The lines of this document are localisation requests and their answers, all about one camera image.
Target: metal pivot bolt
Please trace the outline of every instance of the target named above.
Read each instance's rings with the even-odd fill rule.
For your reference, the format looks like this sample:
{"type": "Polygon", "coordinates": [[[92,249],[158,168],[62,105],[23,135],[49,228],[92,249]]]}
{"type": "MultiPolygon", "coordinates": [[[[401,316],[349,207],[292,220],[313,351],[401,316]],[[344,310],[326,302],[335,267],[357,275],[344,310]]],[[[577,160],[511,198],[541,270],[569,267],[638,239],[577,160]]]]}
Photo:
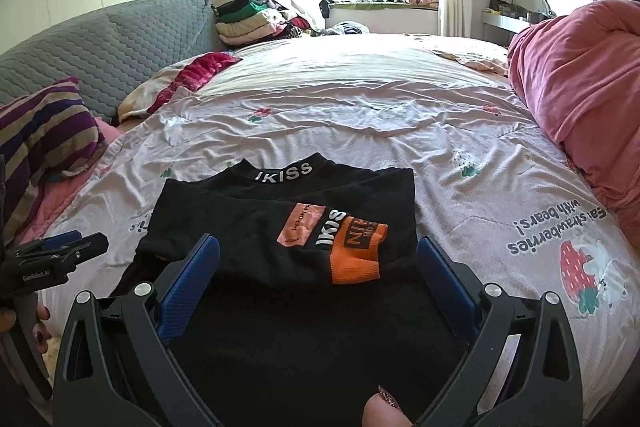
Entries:
{"type": "Polygon", "coordinates": [[[78,304],[84,304],[85,302],[87,302],[89,299],[91,298],[91,293],[89,293],[88,291],[83,291],[80,292],[78,294],[78,296],[76,297],[76,302],[78,304]]]}
{"type": "Polygon", "coordinates": [[[135,289],[133,290],[133,292],[140,296],[143,297],[145,295],[148,295],[148,293],[151,291],[151,285],[148,282],[141,282],[138,286],[135,287],[135,289]]]}
{"type": "Polygon", "coordinates": [[[553,292],[547,293],[545,299],[549,304],[558,304],[558,302],[560,302],[558,294],[553,292]]]}
{"type": "Polygon", "coordinates": [[[499,297],[500,295],[502,295],[502,288],[500,288],[500,286],[498,286],[497,284],[493,284],[493,283],[485,286],[484,291],[486,292],[487,295],[491,295],[492,297],[499,297]]]}

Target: window sill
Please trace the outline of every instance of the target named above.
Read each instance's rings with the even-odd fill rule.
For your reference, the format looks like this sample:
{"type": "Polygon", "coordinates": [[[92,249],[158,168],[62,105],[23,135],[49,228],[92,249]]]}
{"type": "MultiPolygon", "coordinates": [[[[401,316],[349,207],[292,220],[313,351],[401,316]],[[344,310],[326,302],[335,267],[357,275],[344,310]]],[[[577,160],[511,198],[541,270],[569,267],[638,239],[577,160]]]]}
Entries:
{"type": "Polygon", "coordinates": [[[384,10],[391,9],[412,9],[412,10],[430,10],[437,12],[437,8],[429,6],[418,6],[415,4],[406,4],[400,2],[337,2],[329,5],[330,9],[337,10],[384,10]]]}

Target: stack of folded clothes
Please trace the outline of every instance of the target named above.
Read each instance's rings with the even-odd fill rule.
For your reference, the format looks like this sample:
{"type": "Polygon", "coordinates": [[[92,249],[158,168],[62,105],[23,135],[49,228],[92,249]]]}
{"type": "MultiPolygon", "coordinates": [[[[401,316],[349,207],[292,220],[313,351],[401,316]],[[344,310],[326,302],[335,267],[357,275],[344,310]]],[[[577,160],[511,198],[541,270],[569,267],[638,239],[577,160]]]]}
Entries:
{"type": "Polygon", "coordinates": [[[217,8],[216,28],[230,48],[258,42],[293,39],[309,29],[308,22],[273,0],[234,0],[217,8]]]}

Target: gray quilted headboard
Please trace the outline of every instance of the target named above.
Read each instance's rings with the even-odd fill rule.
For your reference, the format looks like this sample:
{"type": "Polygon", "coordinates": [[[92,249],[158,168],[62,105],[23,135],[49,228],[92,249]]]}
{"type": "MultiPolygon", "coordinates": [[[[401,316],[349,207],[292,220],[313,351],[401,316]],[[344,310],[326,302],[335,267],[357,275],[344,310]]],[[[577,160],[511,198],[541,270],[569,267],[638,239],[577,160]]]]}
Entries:
{"type": "Polygon", "coordinates": [[[0,105],[76,76],[84,103],[107,121],[162,68],[224,51],[213,0],[139,0],[56,24],[0,55],[0,105]]]}

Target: pink bed sheet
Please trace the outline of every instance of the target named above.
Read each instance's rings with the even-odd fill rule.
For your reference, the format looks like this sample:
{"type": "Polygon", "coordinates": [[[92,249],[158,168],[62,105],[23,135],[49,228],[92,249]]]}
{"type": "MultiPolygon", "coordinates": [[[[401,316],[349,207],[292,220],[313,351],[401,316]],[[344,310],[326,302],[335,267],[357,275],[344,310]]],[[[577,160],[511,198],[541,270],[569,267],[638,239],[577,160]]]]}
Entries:
{"type": "Polygon", "coordinates": [[[640,3],[601,0],[532,26],[511,86],[640,248],[640,3]]]}
{"type": "MultiPolygon", "coordinates": [[[[121,131],[103,122],[100,118],[96,118],[95,121],[108,144],[111,144],[122,134],[121,131]]],[[[24,243],[39,239],[45,235],[51,223],[60,217],[60,214],[71,204],[76,194],[78,194],[82,186],[91,177],[92,172],[94,172],[94,167],[95,164],[81,174],[78,174],[78,176],[74,176],[68,180],[47,182],[44,187],[44,198],[38,212],[29,226],[18,235],[18,244],[23,245],[24,243]]]]}

